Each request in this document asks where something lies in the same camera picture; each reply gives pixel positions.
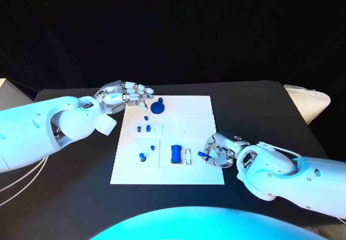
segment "blue object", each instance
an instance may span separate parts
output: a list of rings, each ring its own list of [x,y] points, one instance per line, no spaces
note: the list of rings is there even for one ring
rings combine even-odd
[[[209,156],[209,155],[206,155],[203,152],[198,152],[198,155],[200,156],[200,157],[208,157],[209,159],[212,159],[212,157]]]
[[[150,110],[153,112],[153,114],[162,114],[164,111],[164,104],[163,104],[164,100],[162,97],[159,97],[159,101],[154,102],[150,106]]]
[[[172,164],[180,164],[182,163],[182,146],[180,145],[173,145],[170,147],[170,149],[172,149],[170,163]]]
[[[147,158],[146,158],[146,156],[144,156],[144,153],[140,153],[140,154],[138,154],[138,157],[140,157],[140,161],[141,161],[141,162],[146,162]]]
[[[92,238],[108,239],[326,240],[268,216],[208,206],[173,207],[134,216]]]

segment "small blue piece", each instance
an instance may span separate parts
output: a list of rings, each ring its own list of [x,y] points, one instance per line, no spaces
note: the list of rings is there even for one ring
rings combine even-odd
[[[182,146],[180,145],[173,145],[170,147],[170,149],[172,149],[170,163],[172,164],[180,164],[182,163]]]
[[[147,158],[146,158],[146,156],[144,156],[144,153],[140,153],[140,154],[138,154],[138,158],[140,158],[140,161],[141,161],[141,162],[146,162]]]
[[[164,100],[162,97],[159,97],[159,101],[154,102],[150,106],[150,110],[153,112],[153,114],[162,114],[164,111]]]
[[[209,156],[209,155],[206,155],[203,152],[198,152],[198,155],[200,156],[200,157],[208,157],[209,159],[212,159],[212,157]]]

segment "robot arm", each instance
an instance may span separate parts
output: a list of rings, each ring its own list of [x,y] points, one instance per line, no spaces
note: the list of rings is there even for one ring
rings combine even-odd
[[[290,159],[275,148],[297,158]],[[251,145],[224,132],[208,139],[203,154],[206,163],[222,168],[237,161],[237,177],[262,200],[273,201],[280,196],[307,210],[346,218],[345,162],[300,156],[264,142]]]
[[[94,96],[65,96],[0,111],[0,173],[22,168],[88,137],[108,135],[117,121],[107,115],[126,105],[149,109],[153,89],[124,81],[108,83]],[[59,128],[53,134],[52,126]]]

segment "black curtain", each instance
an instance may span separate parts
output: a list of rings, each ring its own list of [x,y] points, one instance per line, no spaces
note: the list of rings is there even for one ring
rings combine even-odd
[[[346,106],[345,13],[345,3],[313,0],[3,1],[0,76],[32,98],[115,80],[273,80],[316,89],[332,105],[311,129],[340,157],[326,136],[346,133],[335,119]]]

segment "robotic hand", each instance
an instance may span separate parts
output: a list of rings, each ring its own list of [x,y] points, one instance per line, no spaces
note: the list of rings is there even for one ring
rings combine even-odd
[[[126,105],[149,109],[153,89],[114,81],[94,96],[64,96],[0,111],[0,173],[17,169],[88,137],[97,129],[108,135],[117,121],[107,115]],[[53,134],[52,127],[59,128]]]
[[[297,158],[290,159],[275,149]],[[346,219],[345,162],[300,156],[264,142],[251,145],[225,132],[212,135],[199,155],[208,164],[222,168],[237,161],[237,178],[260,199],[273,201],[280,196],[301,208]]]

